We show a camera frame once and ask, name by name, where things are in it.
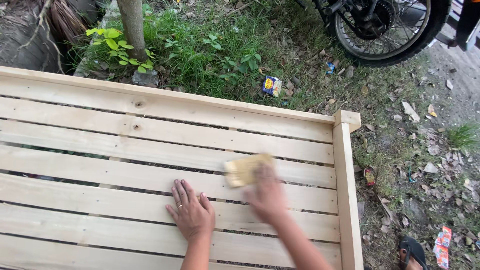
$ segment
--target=motorcycle tire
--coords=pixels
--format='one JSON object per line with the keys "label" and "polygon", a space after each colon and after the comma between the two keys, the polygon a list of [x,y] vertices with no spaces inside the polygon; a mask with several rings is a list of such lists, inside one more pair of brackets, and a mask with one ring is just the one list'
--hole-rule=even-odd
{"label": "motorcycle tire", "polygon": [[[432,11],[423,33],[413,44],[410,45],[410,47],[397,55],[381,60],[367,60],[359,58],[345,50],[346,56],[359,65],[370,67],[386,67],[404,62],[420,53],[435,39],[448,19],[451,6],[452,0],[432,0]],[[335,16],[340,15],[336,12],[328,17],[330,23],[327,25],[327,30],[334,38],[334,41],[343,46],[337,39]]]}

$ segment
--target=foot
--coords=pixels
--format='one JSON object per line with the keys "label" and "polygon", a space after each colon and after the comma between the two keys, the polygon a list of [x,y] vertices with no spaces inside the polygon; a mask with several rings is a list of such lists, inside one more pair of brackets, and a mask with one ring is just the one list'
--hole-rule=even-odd
{"label": "foot", "polygon": [[[399,255],[400,260],[405,261],[405,258],[407,257],[407,250],[400,249]],[[415,260],[414,257],[410,256],[410,260],[408,261],[408,265],[405,270],[423,270],[423,267]]]}

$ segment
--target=left hand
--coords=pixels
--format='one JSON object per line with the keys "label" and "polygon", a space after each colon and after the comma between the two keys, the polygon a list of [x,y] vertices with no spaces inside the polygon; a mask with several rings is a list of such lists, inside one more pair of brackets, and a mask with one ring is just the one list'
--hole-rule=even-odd
{"label": "left hand", "polygon": [[205,193],[200,194],[200,201],[187,181],[175,180],[172,187],[177,210],[167,205],[167,211],[180,229],[183,237],[190,242],[201,236],[211,237],[215,228],[215,210]]}

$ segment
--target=motorcycle wheel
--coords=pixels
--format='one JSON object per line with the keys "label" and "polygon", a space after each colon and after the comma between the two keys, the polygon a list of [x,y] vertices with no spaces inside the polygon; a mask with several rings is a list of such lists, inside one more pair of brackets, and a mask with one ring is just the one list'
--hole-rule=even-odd
{"label": "motorcycle wheel", "polygon": [[[345,22],[345,19],[350,23],[354,22],[353,17],[348,18],[347,12],[340,13],[341,11],[337,11],[328,18],[327,28],[330,35],[345,49],[346,55],[360,65],[385,67],[401,63],[417,55],[440,33],[448,19],[452,5],[452,0],[422,0],[422,3],[415,2],[410,6],[409,4],[414,0],[379,0],[378,3],[381,1],[382,4],[377,4],[374,13],[378,13],[379,17],[383,18],[390,26],[378,38],[372,38],[369,33],[361,33],[362,37],[354,33]],[[396,7],[397,10],[389,7],[388,3],[392,7]],[[407,11],[411,10],[414,4],[423,6],[425,11],[423,20],[417,21],[413,27],[399,26],[400,23],[403,23],[400,17],[393,20],[388,17],[392,13],[400,15],[402,8],[403,12],[405,12],[406,7]],[[393,38],[393,36],[390,36],[393,29],[395,29],[395,33],[405,32],[404,36],[407,37],[404,39],[408,39],[408,33],[411,31],[412,37],[405,44],[398,41],[389,41],[390,38]],[[381,47],[383,47],[381,53],[375,53],[375,51],[380,52]],[[388,52],[384,52],[385,47],[388,47]]]}

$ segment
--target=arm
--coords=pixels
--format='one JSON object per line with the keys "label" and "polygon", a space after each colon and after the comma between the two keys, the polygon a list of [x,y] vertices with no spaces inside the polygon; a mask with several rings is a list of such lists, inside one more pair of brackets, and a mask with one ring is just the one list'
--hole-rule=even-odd
{"label": "arm", "polygon": [[255,177],[256,190],[246,193],[247,200],[257,216],[275,228],[297,269],[332,270],[288,214],[287,200],[273,169],[263,164],[255,171]]}
{"label": "arm", "polygon": [[199,201],[195,191],[185,180],[175,180],[172,194],[177,210],[167,205],[167,211],[188,241],[181,270],[208,270],[215,210],[206,194],[201,193]]}

